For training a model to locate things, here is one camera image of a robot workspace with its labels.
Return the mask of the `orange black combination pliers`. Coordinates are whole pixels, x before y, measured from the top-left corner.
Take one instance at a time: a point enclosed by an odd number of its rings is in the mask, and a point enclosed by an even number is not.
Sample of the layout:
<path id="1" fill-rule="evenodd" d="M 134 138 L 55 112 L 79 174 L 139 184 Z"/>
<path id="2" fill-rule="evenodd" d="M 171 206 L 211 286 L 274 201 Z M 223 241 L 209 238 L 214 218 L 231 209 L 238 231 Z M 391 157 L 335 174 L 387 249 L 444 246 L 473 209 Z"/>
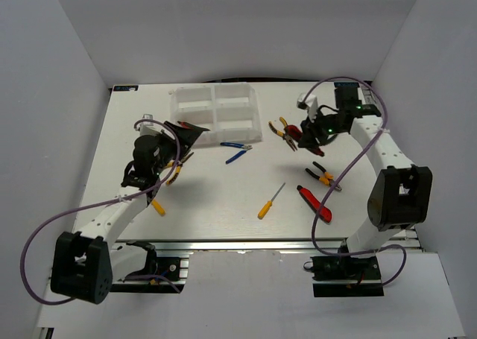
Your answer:
<path id="1" fill-rule="evenodd" d="M 335 186 L 335 190 L 338 192 L 342 191 L 342 187 L 336 183 L 335 178 L 333 177 L 332 174 L 330 174 L 327 169 L 322 166 L 318 162 L 313 162 L 312 163 L 314 167 L 316 167 L 320 173 L 316 174 L 312 169 L 310 168 L 305 168 L 305 172 L 312 178 L 316 179 L 317 181 L 323 183 L 325 186 L 331 188 L 332 186 Z"/>

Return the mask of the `blue sticker left corner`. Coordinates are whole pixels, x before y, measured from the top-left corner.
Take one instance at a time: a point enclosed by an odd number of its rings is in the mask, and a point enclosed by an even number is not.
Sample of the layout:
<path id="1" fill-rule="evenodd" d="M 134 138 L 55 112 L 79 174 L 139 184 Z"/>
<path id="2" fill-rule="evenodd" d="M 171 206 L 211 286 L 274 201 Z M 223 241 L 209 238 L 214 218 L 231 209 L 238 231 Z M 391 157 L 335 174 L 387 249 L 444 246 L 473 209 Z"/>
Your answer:
<path id="1" fill-rule="evenodd" d="M 115 85 L 114 92 L 136 92 L 139 89 L 138 85 Z"/>

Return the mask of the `white compartment tray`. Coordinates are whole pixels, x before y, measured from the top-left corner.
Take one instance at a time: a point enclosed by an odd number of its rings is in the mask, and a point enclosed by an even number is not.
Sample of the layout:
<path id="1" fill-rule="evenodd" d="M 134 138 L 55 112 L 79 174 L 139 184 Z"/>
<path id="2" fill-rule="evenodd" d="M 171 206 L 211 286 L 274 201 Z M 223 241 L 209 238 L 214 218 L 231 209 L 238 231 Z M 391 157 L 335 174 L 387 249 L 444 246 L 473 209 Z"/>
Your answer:
<path id="1" fill-rule="evenodd" d="M 262 141 L 256 92 L 248 83 L 180 87 L 171 95 L 171 121 L 207 129 L 195 142 L 197 148 Z"/>

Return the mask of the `yellow long nose pliers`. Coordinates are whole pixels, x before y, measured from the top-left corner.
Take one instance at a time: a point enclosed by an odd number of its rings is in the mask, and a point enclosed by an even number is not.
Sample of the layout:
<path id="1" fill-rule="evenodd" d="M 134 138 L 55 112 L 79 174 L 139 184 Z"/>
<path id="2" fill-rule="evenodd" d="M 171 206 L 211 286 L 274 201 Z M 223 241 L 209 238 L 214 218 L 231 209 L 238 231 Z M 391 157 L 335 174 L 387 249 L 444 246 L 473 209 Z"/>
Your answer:
<path id="1" fill-rule="evenodd" d="M 175 170 L 174 170 L 174 174 L 173 174 L 171 177 L 169 177 L 169 178 L 167 179 L 167 181 L 166 181 L 166 185 L 167 185 L 167 186 L 170 186 L 172 183 L 175 182 L 175 180 L 176 180 L 176 179 L 179 177 L 179 175 L 180 175 L 180 172 L 181 172 L 181 170 L 182 170 L 182 167 L 183 167 L 184 163 L 185 163 L 193 154 L 194 154 L 193 151 L 188 151 L 188 152 L 186 153 L 186 155 L 185 155 L 181 160 L 178 161 L 177 166 L 176 166 L 176 168 L 175 168 Z"/>

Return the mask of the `red black knife right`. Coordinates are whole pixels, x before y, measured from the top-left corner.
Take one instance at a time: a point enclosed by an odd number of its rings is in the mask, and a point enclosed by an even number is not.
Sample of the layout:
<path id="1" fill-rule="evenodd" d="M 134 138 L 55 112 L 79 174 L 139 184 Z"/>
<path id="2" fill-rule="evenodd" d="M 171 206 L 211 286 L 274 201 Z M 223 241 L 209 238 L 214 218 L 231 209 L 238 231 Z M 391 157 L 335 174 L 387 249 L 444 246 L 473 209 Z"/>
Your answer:
<path id="1" fill-rule="evenodd" d="M 302 199 L 309 206 L 309 208 L 314 213 L 316 213 L 318 208 L 321 206 L 321 202 L 307 188 L 304 188 L 304 187 L 298 185 L 297 186 L 297 191 L 300 194 L 300 196 L 302 197 Z M 332 221 L 332 212 L 326 206 L 324 206 L 320 210 L 320 219 L 327 224 L 330 224 L 331 221 Z"/>

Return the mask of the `yellow pliers centre right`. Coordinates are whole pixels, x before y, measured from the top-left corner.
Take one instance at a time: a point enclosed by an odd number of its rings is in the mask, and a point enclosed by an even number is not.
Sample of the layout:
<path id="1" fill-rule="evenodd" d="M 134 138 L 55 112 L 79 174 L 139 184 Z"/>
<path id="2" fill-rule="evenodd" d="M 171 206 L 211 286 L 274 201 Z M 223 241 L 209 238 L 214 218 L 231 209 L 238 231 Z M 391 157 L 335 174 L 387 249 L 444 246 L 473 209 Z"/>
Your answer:
<path id="1" fill-rule="evenodd" d="M 291 137 L 291 135 L 288 132 L 288 122 L 283 117 L 279 117 L 279 121 L 283 125 L 283 130 L 278 130 L 274 126 L 274 123 L 272 121 L 268 122 L 269 128 L 271 129 L 271 131 L 275 135 L 277 135 L 283 141 L 285 141 L 285 143 L 290 147 L 290 149 L 292 149 L 293 151 L 297 151 L 297 146 L 295 145 L 295 142 L 294 142 L 293 138 Z"/>

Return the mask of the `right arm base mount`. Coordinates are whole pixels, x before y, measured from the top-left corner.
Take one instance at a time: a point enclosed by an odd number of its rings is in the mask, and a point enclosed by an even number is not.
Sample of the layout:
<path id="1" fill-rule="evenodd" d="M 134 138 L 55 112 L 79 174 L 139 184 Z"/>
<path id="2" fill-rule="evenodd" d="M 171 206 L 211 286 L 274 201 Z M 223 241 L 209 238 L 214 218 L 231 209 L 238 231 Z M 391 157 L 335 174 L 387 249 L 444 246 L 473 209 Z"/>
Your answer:
<path id="1" fill-rule="evenodd" d="M 383 297 L 377 258 L 315 256 L 303 264 L 312 274 L 314 297 Z"/>

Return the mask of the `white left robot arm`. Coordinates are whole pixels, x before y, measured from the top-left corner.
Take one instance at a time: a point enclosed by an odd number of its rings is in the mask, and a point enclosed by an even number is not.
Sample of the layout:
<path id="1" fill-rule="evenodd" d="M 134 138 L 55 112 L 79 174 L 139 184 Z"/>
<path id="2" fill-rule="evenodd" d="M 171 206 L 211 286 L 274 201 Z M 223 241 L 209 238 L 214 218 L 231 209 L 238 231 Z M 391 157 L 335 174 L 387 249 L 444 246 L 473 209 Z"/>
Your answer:
<path id="1" fill-rule="evenodd" d="M 99 304 L 114 282 L 129 276 L 157 278 L 159 259 L 154 245 L 132 241 L 115 245 L 126 227 L 155 199 L 160 174 L 187 156 L 205 128 L 187 122 L 163 123 L 157 131 L 136 122 L 140 132 L 133 158 L 125 166 L 119 192 L 112 203 L 76 232 L 64 232 L 56 241 L 50 288 L 56 294 Z"/>

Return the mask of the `aluminium rail front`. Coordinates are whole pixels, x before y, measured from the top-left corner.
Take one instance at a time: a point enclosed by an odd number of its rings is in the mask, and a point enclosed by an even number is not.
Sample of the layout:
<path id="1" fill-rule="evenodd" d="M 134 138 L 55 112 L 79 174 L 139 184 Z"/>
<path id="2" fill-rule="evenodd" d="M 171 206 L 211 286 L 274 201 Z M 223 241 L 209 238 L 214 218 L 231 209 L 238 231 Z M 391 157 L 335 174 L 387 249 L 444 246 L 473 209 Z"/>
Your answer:
<path id="1" fill-rule="evenodd" d="M 169 241 L 139 240 L 161 251 L 254 251 L 254 250 L 316 250 L 310 240 L 206 240 Z"/>

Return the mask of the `blue sticker right corner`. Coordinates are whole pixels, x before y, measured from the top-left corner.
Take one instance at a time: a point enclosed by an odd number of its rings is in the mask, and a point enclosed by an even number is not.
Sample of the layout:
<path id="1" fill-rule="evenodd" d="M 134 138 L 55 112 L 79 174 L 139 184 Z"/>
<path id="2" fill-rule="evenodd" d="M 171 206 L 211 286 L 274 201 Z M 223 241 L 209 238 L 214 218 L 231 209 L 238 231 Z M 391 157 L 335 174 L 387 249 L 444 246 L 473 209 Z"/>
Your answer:
<path id="1" fill-rule="evenodd" d="M 344 87 L 359 88 L 360 87 L 359 83 L 357 82 L 338 81 L 338 82 L 334 82 L 333 84 L 335 88 L 344 88 Z"/>

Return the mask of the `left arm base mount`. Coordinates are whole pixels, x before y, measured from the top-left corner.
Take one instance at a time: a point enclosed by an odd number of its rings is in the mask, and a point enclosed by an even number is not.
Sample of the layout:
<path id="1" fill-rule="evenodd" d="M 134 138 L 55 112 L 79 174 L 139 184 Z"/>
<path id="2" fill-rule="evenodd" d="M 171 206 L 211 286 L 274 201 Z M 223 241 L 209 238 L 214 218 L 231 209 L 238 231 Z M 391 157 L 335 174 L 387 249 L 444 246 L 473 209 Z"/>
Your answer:
<path id="1" fill-rule="evenodd" d="M 185 287 L 189 254 L 132 241 L 110 252 L 113 293 L 179 294 Z"/>

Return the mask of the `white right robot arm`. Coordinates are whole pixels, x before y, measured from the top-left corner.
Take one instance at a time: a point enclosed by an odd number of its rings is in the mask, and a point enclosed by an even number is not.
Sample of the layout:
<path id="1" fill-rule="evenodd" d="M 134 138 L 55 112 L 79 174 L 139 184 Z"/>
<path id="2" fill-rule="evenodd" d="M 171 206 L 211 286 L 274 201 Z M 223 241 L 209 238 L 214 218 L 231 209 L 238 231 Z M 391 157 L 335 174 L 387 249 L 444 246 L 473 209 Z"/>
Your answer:
<path id="1" fill-rule="evenodd" d="M 345 254 L 336 260 L 337 271 L 352 279 L 364 268 L 362 258 L 371 257 L 398 232 L 426 220 L 433 175 L 399 149 L 386 129 L 384 108 L 362 102 L 355 84 L 335 84 L 335 109 L 328 115 L 310 92 L 299 96 L 297 107 L 307 112 L 300 147 L 322 145 L 332 135 L 349 133 L 376 173 L 367 218 L 345 239 Z"/>

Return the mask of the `red handled pliers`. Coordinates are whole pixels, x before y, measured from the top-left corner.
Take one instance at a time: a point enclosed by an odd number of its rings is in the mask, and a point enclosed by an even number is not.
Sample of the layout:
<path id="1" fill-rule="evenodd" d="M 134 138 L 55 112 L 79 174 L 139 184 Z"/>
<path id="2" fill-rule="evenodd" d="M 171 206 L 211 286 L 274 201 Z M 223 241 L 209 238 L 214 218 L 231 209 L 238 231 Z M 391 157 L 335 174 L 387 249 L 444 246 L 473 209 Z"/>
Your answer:
<path id="1" fill-rule="evenodd" d="M 302 132 L 298 129 L 297 126 L 289 124 L 284 128 L 285 133 L 289 135 L 295 142 L 296 145 L 300 148 L 300 140 L 303 137 Z M 313 153 L 316 156 L 324 156 L 325 153 L 320 149 L 319 146 L 314 146 L 312 148 L 307 148 L 310 153 Z"/>

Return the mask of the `blue sticker corner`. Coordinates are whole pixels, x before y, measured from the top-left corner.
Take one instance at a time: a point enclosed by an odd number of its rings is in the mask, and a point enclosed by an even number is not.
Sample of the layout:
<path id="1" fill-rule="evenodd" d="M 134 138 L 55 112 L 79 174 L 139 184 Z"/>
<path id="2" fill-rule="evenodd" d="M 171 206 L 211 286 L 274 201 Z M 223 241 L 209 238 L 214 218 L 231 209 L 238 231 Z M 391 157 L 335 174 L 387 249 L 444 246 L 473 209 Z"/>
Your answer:
<path id="1" fill-rule="evenodd" d="M 344 88 L 344 87 L 359 88 L 360 87 L 359 83 L 357 82 L 338 81 L 338 82 L 334 82 L 333 84 L 335 88 Z"/>
<path id="2" fill-rule="evenodd" d="M 114 92 L 136 92 L 139 89 L 138 85 L 115 85 Z"/>

